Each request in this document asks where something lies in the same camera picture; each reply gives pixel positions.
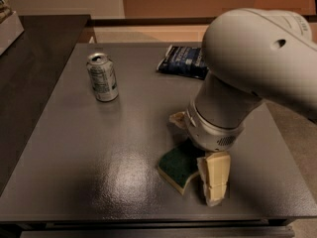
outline beige floor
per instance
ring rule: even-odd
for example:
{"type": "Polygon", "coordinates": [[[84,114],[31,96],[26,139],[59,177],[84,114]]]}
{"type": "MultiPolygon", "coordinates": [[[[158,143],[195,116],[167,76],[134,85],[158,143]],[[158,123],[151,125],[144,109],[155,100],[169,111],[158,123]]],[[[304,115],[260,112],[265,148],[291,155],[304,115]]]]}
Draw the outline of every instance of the beige floor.
{"type": "MultiPolygon", "coordinates": [[[[80,42],[87,43],[95,34],[97,43],[133,43],[133,42],[201,42],[207,25],[194,26],[151,26],[151,27],[103,27],[87,28],[80,37],[80,42]]],[[[317,24],[311,24],[313,41],[317,43],[317,24]]],[[[301,170],[303,177],[317,200],[317,126],[312,125],[305,118],[286,111],[273,103],[268,108],[275,115],[288,115],[290,119],[301,124],[301,131],[294,132],[291,124],[276,124],[281,131],[294,160],[301,170]],[[302,146],[298,141],[303,140],[308,145],[302,146]]],[[[317,219],[302,219],[291,223],[296,238],[316,238],[317,219]]]]}

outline can lid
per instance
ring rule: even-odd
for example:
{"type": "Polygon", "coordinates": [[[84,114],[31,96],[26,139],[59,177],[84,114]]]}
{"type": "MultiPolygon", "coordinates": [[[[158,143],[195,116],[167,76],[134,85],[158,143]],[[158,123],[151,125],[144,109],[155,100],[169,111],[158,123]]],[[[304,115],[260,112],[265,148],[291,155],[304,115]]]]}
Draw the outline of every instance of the can lid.
{"type": "Polygon", "coordinates": [[[94,53],[88,56],[88,62],[94,65],[100,65],[108,61],[108,56],[103,53],[94,53]]]}

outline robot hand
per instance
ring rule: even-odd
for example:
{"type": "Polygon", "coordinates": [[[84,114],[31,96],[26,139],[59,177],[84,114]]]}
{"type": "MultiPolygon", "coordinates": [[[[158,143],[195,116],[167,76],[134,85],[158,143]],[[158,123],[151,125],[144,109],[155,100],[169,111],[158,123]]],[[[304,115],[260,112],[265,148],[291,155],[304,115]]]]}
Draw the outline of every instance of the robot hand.
{"type": "Polygon", "coordinates": [[[293,12],[239,9],[207,29],[210,71],[185,112],[191,140],[208,152],[229,149],[244,119],[269,99],[317,121],[317,46],[293,12]]]}

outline aluminum can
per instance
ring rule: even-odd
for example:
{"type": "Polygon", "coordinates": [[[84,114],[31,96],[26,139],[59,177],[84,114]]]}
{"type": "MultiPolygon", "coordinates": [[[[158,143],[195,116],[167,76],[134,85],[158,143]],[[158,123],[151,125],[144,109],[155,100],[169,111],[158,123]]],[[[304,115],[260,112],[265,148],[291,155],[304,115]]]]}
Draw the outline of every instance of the aluminum can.
{"type": "Polygon", "coordinates": [[[88,56],[87,70],[97,100],[110,101],[119,92],[113,62],[103,53],[88,56]]]}

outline table top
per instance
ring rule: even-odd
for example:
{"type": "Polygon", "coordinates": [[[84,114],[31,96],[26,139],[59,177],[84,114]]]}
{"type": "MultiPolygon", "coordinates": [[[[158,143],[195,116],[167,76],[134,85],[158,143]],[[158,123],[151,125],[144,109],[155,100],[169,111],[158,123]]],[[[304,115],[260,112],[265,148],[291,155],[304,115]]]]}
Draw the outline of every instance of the table top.
{"type": "Polygon", "coordinates": [[[265,105],[230,150],[226,198],[207,207],[199,178],[181,196],[158,173],[183,142],[168,116],[201,86],[156,72],[169,44],[76,45],[0,197],[0,221],[206,221],[316,217],[316,203],[265,105]],[[119,96],[95,99],[93,52],[112,58],[119,96]]]}
{"type": "Polygon", "coordinates": [[[25,32],[0,57],[0,195],[88,18],[20,17],[25,32]]]}

